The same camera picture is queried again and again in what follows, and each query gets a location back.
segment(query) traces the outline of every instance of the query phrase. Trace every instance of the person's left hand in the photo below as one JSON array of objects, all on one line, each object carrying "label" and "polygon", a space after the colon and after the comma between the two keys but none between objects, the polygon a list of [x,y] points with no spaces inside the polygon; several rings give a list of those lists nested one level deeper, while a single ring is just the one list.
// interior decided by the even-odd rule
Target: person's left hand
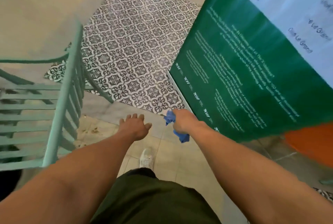
[{"label": "person's left hand", "polygon": [[139,117],[136,113],[133,116],[129,114],[126,117],[126,121],[120,119],[117,134],[129,135],[131,140],[139,141],[146,137],[151,127],[151,123],[144,124],[143,114],[140,114]]}]

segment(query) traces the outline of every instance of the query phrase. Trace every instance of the person's left arm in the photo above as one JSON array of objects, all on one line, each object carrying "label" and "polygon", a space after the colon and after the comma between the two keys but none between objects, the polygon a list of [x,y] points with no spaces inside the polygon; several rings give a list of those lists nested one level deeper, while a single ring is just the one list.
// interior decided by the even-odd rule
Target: person's left arm
[{"label": "person's left arm", "polygon": [[0,202],[2,222],[89,223],[117,178],[128,148],[151,126],[144,125],[143,115],[121,119],[115,135],[74,150]]}]

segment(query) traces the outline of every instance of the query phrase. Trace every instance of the display board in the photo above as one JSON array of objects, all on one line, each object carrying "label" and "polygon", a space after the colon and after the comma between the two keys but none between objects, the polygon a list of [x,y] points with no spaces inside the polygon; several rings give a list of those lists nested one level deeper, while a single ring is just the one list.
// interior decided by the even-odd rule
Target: display board
[{"label": "display board", "polygon": [[333,120],[333,0],[206,0],[170,74],[235,141]]}]

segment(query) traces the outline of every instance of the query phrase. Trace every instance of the person's right arm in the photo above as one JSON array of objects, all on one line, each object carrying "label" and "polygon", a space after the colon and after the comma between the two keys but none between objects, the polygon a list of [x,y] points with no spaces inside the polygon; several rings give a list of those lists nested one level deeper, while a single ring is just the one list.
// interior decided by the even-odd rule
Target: person's right arm
[{"label": "person's right arm", "polygon": [[275,162],[173,110],[174,129],[200,147],[219,184],[253,224],[331,223],[333,205]]}]

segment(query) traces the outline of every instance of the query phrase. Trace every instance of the forearm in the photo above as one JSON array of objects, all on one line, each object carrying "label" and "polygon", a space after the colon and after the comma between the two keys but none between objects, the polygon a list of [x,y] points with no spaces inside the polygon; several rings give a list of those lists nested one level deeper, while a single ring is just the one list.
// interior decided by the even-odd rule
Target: forearm
[{"label": "forearm", "polygon": [[218,182],[251,223],[326,223],[333,207],[273,161],[198,122],[189,130]]},{"label": "forearm", "polygon": [[[115,181],[131,142],[115,134],[74,150],[1,202],[2,217],[7,223],[26,221],[27,215],[33,223],[89,221]],[[24,205],[22,220],[11,211],[18,202]]]}]

